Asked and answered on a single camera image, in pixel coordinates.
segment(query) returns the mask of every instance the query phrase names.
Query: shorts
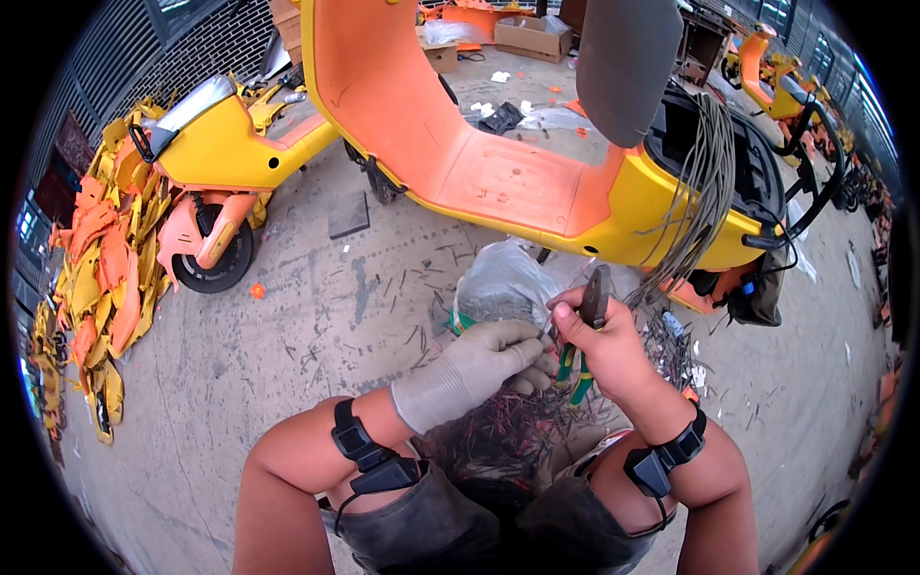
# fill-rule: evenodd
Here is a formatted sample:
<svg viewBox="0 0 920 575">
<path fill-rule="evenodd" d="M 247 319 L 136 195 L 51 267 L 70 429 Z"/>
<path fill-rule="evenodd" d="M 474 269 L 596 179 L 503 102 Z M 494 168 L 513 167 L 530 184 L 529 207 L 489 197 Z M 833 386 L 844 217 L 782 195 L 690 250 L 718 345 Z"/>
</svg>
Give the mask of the shorts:
<svg viewBox="0 0 920 575">
<path fill-rule="evenodd" d="M 399 499 L 372 512 L 342 514 L 339 537 L 365 572 L 509 572 L 500 569 L 505 557 L 516 568 L 531 559 L 531 573 L 556 565 L 569 573 L 619 575 L 638 565 L 657 533 L 628 535 L 585 477 L 560 477 L 515 517 L 516 536 L 502 537 L 496 515 L 464 497 L 439 467 L 424 463 L 419 484 Z M 325 498 L 319 504 L 332 533 L 337 513 Z"/>
</svg>

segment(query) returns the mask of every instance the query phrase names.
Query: green and yellow pliers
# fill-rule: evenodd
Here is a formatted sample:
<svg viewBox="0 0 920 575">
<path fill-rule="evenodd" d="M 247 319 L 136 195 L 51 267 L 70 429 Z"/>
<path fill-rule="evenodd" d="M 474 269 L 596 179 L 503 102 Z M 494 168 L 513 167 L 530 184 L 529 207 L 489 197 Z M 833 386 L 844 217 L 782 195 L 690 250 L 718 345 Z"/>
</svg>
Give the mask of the green and yellow pliers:
<svg viewBox="0 0 920 575">
<path fill-rule="evenodd" d="M 578 311 L 581 321 L 597 330 L 603 328 L 604 316 L 607 313 L 607 300 L 609 297 L 610 266 L 601 264 L 594 269 L 591 279 L 588 280 L 588 287 L 584 290 L 581 305 L 576 310 Z M 575 346 L 571 343 L 566 343 L 562 348 L 562 352 L 559 354 L 559 371 L 556 374 L 557 383 L 569 380 L 572 373 L 572 364 L 574 362 Z M 594 377 L 588 370 L 588 363 L 584 360 L 584 353 L 582 353 L 579 379 L 569 398 L 569 406 L 573 408 L 577 407 L 593 384 Z"/>
</svg>

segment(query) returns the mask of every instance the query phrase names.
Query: gray wire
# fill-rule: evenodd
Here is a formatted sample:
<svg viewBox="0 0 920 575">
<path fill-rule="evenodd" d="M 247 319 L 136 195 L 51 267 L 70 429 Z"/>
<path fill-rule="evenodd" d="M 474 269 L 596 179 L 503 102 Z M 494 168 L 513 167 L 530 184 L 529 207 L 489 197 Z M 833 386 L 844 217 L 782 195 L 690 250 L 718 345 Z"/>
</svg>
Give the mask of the gray wire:
<svg viewBox="0 0 920 575">
<path fill-rule="evenodd" d="M 661 261 L 627 296 L 625 303 L 630 309 L 635 309 L 642 302 L 654 303 L 686 280 L 716 240 L 731 210 L 735 188 L 735 140 L 731 113 L 709 94 L 697 94 L 694 101 L 699 107 L 696 143 L 681 167 L 671 207 L 662 217 L 664 223 L 638 232 L 644 235 L 661 230 L 658 241 L 642 264 L 659 250 L 669 229 L 674 225 L 677 227 Z M 684 196 L 688 201 L 683 211 L 675 215 Z M 667 290 L 659 290 L 659 284 L 669 279 L 673 282 Z"/>
</svg>

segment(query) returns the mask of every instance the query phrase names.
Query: shock absorber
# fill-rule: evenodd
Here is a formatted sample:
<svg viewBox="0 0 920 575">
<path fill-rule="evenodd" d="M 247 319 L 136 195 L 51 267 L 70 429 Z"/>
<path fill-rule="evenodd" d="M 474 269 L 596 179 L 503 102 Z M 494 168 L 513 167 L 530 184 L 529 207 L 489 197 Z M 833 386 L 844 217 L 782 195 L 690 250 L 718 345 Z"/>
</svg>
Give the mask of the shock absorber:
<svg viewBox="0 0 920 575">
<path fill-rule="evenodd" d="M 202 236 L 210 236 L 214 229 L 214 221 L 211 215 L 204 210 L 204 200 L 198 191 L 192 192 L 192 201 L 195 202 L 195 221 L 198 222 L 198 229 L 201 230 Z"/>
</svg>

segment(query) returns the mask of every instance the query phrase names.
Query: white work glove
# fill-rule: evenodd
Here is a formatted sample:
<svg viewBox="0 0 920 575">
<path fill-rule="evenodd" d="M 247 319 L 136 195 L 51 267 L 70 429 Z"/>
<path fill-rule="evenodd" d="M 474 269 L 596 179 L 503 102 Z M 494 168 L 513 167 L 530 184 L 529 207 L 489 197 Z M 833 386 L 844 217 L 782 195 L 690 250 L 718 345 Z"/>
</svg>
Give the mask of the white work glove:
<svg viewBox="0 0 920 575">
<path fill-rule="evenodd" d="M 470 327 L 441 357 L 390 386 L 399 417 L 418 434 L 463 417 L 501 388 L 546 389 L 558 367 L 543 353 L 540 329 L 520 319 Z"/>
</svg>

